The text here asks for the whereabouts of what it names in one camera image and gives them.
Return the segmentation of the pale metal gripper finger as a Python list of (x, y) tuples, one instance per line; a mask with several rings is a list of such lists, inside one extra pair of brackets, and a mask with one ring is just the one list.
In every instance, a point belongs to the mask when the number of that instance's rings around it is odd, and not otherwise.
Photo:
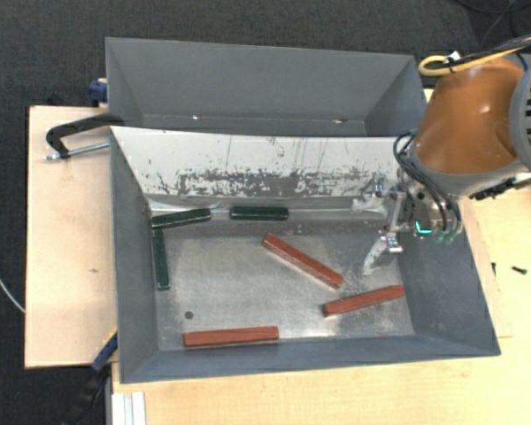
[(353, 213), (386, 213), (388, 209), (385, 201), (388, 195), (389, 191), (378, 184), (362, 189), (357, 197), (352, 198), (350, 210)]
[(379, 236), (364, 258), (363, 275), (371, 275), (388, 255), (399, 255), (403, 251), (404, 248), (398, 242), (396, 233)]

